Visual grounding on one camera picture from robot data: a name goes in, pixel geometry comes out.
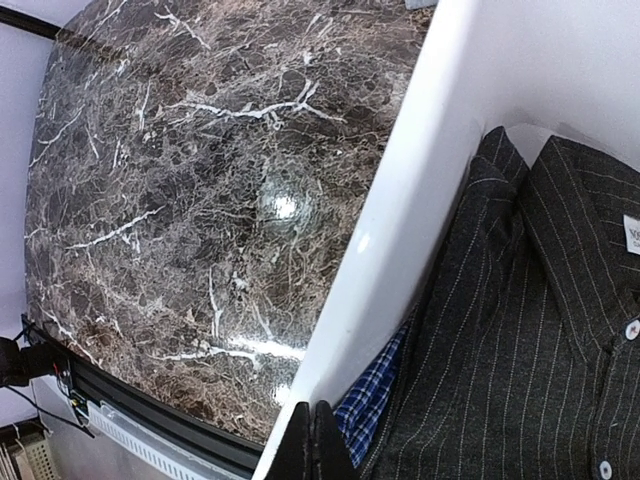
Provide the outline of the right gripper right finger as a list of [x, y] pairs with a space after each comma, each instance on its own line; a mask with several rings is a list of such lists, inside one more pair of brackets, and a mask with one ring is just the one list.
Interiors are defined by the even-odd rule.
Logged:
[[321, 400], [316, 404], [312, 430], [312, 478], [317, 480], [355, 480], [351, 462], [331, 405]]

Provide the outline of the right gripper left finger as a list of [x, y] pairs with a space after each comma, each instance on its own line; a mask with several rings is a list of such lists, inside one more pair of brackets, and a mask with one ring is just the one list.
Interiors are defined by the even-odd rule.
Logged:
[[267, 480], [312, 478], [311, 416], [307, 402], [298, 402], [276, 451]]

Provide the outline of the dark pinstripe long sleeve shirt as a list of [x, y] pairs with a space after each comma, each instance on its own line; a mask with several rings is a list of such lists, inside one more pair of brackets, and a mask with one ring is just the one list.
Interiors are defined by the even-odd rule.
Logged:
[[481, 141], [365, 479], [639, 475], [639, 174]]

